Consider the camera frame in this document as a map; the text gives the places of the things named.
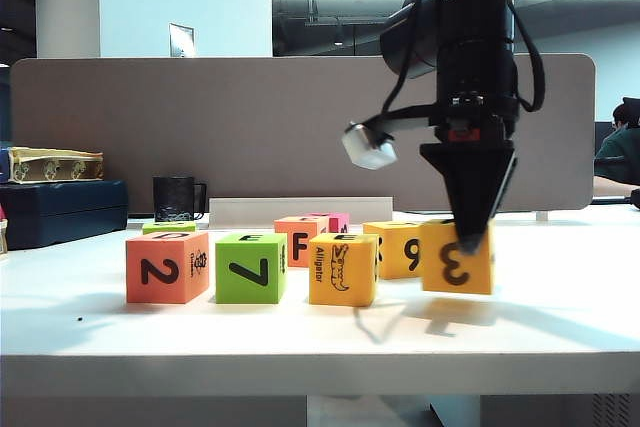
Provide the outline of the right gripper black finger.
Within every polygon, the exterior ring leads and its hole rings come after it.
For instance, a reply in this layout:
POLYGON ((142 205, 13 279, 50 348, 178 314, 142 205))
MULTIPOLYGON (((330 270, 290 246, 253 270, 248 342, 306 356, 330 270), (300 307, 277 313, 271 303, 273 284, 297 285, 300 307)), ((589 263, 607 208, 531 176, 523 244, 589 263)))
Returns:
POLYGON ((510 186, 511 183, 511 179, 513 177, 513 174, 515 172, 515 169, 517 167, 517 163, 518 163, 518 158, 515 154, 512 155, 511 161, 509 163, 509 166, 505 172, 505 177, 502 181, 502 184, 500 186, 500 190, 498 192, 498 196, 496 198, 496 202, 495 202, 495 206, 493 208, 493 212, 492 212, 492 216, 495 216, 498 212, 499 209, 501 208, 505 195, 508 191, 508 188, 510 186))
POLYGON ((420 154, 444 180, 459 249, 476 253, 515 151, 420 154))

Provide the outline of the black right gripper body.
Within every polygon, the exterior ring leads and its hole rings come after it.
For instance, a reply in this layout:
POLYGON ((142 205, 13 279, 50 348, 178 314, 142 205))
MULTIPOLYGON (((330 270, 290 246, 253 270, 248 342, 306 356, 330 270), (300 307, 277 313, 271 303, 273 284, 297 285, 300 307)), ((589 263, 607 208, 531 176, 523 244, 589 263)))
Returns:
POLYGON ((466 96, 420 105, 421 117, 435 127, 438 143, 420 146, 421 153, 513 153, 511 139, 519 105, 509 96, 466 96))

